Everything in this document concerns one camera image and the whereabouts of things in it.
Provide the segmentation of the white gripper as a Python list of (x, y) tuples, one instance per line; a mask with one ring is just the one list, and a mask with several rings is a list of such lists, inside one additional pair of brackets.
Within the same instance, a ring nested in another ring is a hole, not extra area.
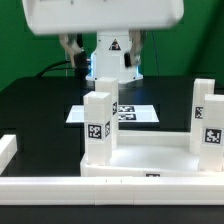
[(75, 69), (88, 67), (82, 35), (76, 33), (130, 30), (132, 46), (124, 54), (125, 67), (130, 68), (140, 65), (146, 40), (144, 30), (134, 29), (169, 28), (184, 14), (183, 0), (22, 0), (22, 6), (34, 34), (60, 34)]

